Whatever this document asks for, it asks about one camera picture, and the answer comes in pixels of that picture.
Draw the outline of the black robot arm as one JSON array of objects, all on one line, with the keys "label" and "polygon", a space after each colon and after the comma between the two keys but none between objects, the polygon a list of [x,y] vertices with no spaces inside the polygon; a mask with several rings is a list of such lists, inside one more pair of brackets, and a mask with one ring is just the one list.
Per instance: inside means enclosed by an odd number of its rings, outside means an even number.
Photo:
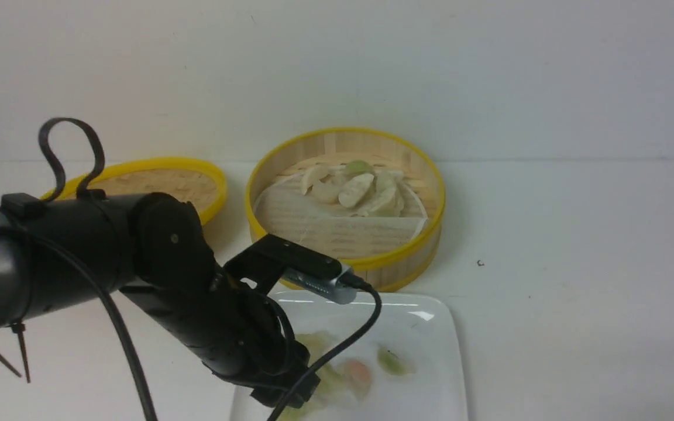
[{"label": "black robot arm", "polygon": [[284,275],[328,280],[333,258],[268,234],[219,264],[190,203],[167,194],[67,201],[8,194],[0,203],[0,328],[99,299],[119,336],[148,419],[147,381],[118,291],[168,330],[214,375],[249,387],[260,404],[301,408],[320,378],[283,309],[267,294]]}]

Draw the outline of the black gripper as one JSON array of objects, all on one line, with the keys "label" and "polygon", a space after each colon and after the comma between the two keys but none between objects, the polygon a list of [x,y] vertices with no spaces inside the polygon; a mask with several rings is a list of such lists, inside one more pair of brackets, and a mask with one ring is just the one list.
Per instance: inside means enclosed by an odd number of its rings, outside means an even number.
[{"label": "black gripper", "polygon": [[301,408],[315,395],[321,379],[308,373],[311,354],[297,341],[291,322],[283,308],[253,289],[240,292],[243,316],[249,327],[240,341],[252,363],[238,385],[251,389],[258,403],[275,408],[284,401],[287,407]]}]

